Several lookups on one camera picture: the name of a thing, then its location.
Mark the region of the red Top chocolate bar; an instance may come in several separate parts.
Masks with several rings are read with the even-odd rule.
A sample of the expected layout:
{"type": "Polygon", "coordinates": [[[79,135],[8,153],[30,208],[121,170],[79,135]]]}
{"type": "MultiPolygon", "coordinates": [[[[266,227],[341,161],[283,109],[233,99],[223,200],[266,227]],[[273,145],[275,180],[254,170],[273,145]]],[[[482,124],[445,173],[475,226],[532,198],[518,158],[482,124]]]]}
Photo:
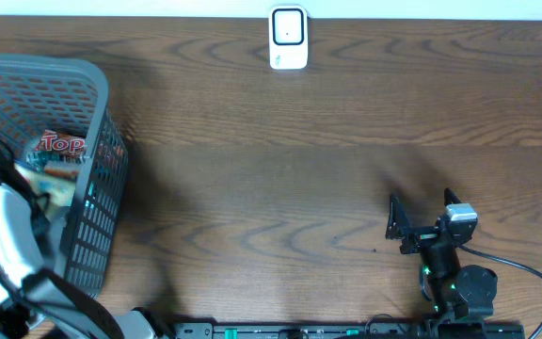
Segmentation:
{"type": "Polygon", "coordinates": [[[45,151],[69,157],[78,157],[84,153],[86,147],[86,141],[81,137],[45,130],[34,151],[45,151]]]}

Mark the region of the grey plastic shopping basket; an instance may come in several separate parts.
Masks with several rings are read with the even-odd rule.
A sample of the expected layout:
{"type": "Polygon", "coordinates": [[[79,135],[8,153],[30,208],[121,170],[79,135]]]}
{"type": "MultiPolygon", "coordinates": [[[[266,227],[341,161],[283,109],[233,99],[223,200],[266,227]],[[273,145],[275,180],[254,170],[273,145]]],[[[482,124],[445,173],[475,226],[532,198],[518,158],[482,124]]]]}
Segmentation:
{"type": "Polygon", "coordinates": [[[0,54],[0,142],[37,172],[74,181],[72,206],[37,234],[46,265],[97,300],[104,284],[124,188],[128,152],[108,109],[108,84],[78,59],[0,54]],[[45,130],[81,137],[78,165],[30,166],[24,156],[45,130]]]}

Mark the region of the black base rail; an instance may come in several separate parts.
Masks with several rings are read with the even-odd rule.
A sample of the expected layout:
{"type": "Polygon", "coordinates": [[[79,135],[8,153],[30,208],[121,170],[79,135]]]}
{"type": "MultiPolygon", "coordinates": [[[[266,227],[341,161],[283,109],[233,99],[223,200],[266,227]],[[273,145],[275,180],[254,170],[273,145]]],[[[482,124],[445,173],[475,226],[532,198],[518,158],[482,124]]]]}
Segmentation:
{"type": "Polygon", "coordinates": [[[369,324],[174,323],[178,339],[523,339],[520,325],[447,323],[437,327],[377,319],[369,324]]]}

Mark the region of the white barcode scanner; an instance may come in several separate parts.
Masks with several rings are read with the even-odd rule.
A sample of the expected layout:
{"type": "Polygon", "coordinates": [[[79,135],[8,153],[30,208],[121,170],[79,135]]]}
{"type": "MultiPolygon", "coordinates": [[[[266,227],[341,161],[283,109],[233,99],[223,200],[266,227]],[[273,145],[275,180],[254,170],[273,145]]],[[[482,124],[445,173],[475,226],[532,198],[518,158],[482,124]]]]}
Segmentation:
{"type": "Polygon", "coordinates": [[[308,64],[308,12],[297,5],[273,7],[268,15],[269,65],[301,70],[308,64]]]}

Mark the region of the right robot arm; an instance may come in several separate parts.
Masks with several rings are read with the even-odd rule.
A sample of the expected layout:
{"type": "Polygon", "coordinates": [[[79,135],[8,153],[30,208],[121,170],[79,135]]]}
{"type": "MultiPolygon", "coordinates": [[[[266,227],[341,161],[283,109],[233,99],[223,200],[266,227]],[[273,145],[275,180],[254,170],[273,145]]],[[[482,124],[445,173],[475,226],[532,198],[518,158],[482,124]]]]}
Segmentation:
{"type": "Polygon", "coordinates": [[[385,237],[399,240],[402,254],[421,256],[422,280],[429,285],[430,299],[440,315],[452,320],[484,319],[494,313],[497,275],[483,266],[462,266],[457,254],[472,239],[478,215],[449,188],[443,198],[444,213],[434,225],[414,226],[399,198],[391,194],[385,237]]]}

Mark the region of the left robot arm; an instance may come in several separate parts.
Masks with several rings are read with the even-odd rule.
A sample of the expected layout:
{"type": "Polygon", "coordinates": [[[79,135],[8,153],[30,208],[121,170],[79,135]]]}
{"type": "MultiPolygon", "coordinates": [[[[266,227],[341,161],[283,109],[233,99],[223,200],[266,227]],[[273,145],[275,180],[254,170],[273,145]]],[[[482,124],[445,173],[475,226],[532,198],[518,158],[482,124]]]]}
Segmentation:
{"type": "Polygon", "coordinates": [[[0,142],[0,338],[23,338],[45,319],[55,338],[172,338],[175,331],[143,308],[112,315],[43,258],[37,234],[50,226],[30,185],[0,142]]]}

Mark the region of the small orange snack box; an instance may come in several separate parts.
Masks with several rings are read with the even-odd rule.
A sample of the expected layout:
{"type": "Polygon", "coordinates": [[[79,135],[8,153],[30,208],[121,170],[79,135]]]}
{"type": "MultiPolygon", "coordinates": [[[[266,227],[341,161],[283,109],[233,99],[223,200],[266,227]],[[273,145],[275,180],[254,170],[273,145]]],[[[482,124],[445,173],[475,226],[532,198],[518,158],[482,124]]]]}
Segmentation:
{"type": "Polygon", "coordinates": [[[14,166],[38,196],[38,205],[49,220],[70,209],[76,188],[74,181],[37,172],[20,162],[14,166]]]}

